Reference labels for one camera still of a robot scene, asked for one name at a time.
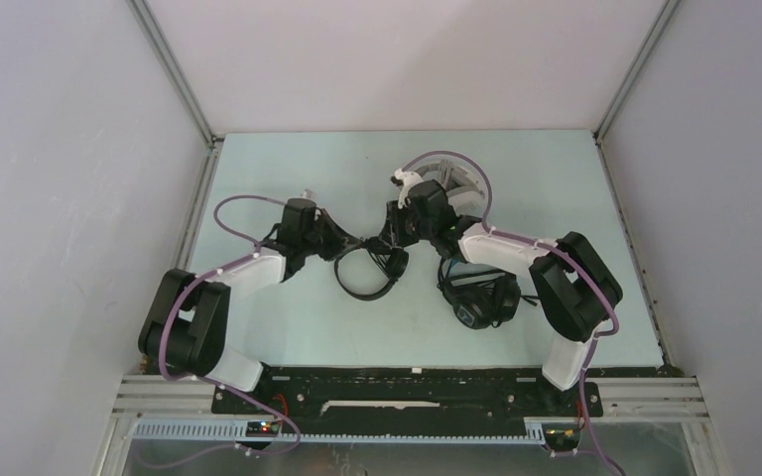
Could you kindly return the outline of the small black on-ear headphones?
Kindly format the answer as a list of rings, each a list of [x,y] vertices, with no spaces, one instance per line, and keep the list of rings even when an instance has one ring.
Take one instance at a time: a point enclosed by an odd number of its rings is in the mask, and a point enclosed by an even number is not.
[[[363,247],[333,261],[337,283],[352,298],[374,301],[383,298],[403,278],[410,261],[402,248],[392,253],[370,253]]]

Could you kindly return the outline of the white grey gaming headset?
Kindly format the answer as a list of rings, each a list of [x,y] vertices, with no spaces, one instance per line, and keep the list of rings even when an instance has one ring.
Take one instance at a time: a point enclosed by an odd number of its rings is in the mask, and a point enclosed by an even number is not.
[[[435,179],[445,190],[457,214],[481,216],[487,202],[486,185],[480,176],[451,159],[428,160],[414,172],[424,180]]]

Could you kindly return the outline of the black blue gaming headset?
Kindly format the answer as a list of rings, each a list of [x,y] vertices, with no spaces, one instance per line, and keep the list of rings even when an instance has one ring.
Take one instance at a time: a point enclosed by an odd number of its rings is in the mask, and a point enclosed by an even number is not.
[[[497,268],[455,273],[456,259],[441,259],[437,288],[466,328],[497,328],[512,320],[523,301],[538,306],[540,298],[524,294],[517,277]]]

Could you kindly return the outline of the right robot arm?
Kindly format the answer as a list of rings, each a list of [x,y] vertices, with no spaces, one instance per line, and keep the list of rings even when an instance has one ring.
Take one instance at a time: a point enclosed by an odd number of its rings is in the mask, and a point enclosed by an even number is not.
[[[484,217],[456,212],[435,179],[407,173],[393,183],[399,195],[388,204],[380,235],[385,248],[405,250],[425,241],[448,264],[478,265],[531,280],[556,334],[537,399],[547,413],[565,413],[577,400],[575,385],[597,339],[619,329],[615,308],[623,290],[590,241],[577,232],[541,239],[497,229]],[[607,331],[606,322],[612,325]]]

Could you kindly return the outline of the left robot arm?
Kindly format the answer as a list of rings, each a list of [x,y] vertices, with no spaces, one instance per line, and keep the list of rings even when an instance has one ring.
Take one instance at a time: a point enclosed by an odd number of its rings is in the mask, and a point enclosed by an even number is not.
[[[168,380],[197,377],[236,389],[250,413],[274,400],[273,385],[261,377],[265,363],[227,344],[230,306],[295,275],[307,258],[333,261],[359,238],[307,198],[282,205],[281,219],[251,253],[201,275],[171,269],[161,278],[138,337],[140,352],[153,359]]]

